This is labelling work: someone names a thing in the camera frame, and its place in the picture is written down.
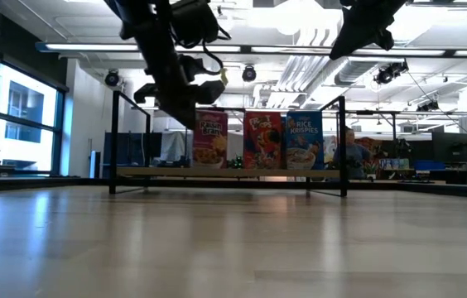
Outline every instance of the spotlight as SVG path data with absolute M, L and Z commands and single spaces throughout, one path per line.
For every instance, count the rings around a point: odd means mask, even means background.
M 379 73 L 373 78 L 373 80 L 377 84 L 389 84 L 408 70 L 408 63 L 406 61 L 402 63 L 391 63 L 388 66 L 380 68 Z
M 256 79 L 256 70 L 253 68 L 252 65 L 246 65 L 243 71 L 243 81 L 245 82 L 253 82 Z
M 109 70 L 107 76 L 104 78 L 104 83 L 110 87 L 116 87 L 119 84 L 119 71 Z
M 430 101 L 429 103 L 423 104 L 420 107 L 417 107 L 416 112 L 430 112 L 434 110 L 439 110 L 440 105 L 438 104 L 437 101 Z

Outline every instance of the robotic arm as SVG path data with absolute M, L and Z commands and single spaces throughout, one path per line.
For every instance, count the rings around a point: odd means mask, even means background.
M 201 86 L 192 85 L 195 75 L 218 75 L 206 70 L 202 60 L 176 53 L 175 43 L 191 48 L 217 39 L 229 40 L 229 35 L 220 28 L 208 6 L 208 0 L 181 0 L 173 5 L 169 0 L 105 0 L 112 11 L 122 20 L 120 36 L 127 40 L 134 37 L 147 63 L 146 73 L 151 75 L 156 86 L 156 100 L 160 109 L 174 119 L 193 129 L 195 104 L 212 104 L 223 92 L 220 80 L 208 81 Z M 205 52 L 219 63 L 219 58 Z M 145 96 L 142 87 L 135 99 Z

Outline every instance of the small object on shelf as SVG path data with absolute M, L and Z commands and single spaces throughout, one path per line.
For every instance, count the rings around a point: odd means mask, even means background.
M 364 168 L 364 173 L 366 174 L 368 178 L 370 176 L 373 176 L 373 178 L 375 179 L 374 176 L 377 173 L 377 169 L 378 169 L 377 163 L 375 161 L 365 161 L 363 168 Z
M 228 161 L 229 169 L 243 169 L 243 157 L 236 156 L 234 159 Z

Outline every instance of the froot loops cereal box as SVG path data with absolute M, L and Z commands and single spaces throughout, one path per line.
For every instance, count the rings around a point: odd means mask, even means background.
M 282 116 L 276 112 L 244 115 L 243 166 L 245 169 L 279 169 L 282 163 Z

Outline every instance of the ceiling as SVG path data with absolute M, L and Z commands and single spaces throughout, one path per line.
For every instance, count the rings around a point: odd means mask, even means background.
M 219 23 L 233 37 L 235 45 L 330 46 L 341 26 L 338 0 L 288 0 L 272 7 L 258 7 L 258 0 L 213 0 L 216 11 L 223 7 Z M 120 21 L 102 0 L 0 0 L 0 12 L 43 41 L 74 43 L 122 43 Z M 404 7 L 389 28 L 398 45 L 408 47 L 467 47 L 467 8 Z M 145 76 L 139 54 L 96 53 L 71 55 L 88 72 L 102 79 L 108 69 L 120 69 L 126 81 L 139 88 L 152 80 Z M 205 55 L 205 66 L 214 63 Z M 460 91 L 467 89 L 467 60 L 409 59 L 410 73 L 389 85 L 377 86 L 373 76 L 387 61 L 364 62 L 366 67 L 350 85 L 335 85 L 335 76 L 349 63 L 324 57 L 286 55 L 220 55 L 228 69 L 229 85 L 221 104 L 246 105 L 253 97 L 258 108 L 319 108 L 344 94 L 354 109 L 416 109 L 424 94 L 434 96 L 444 109 L 457 108 Z M 255 65 L 258 78 L 241 79 L 245 65 Z M 209 79 L 202 76 L 197 81 Z

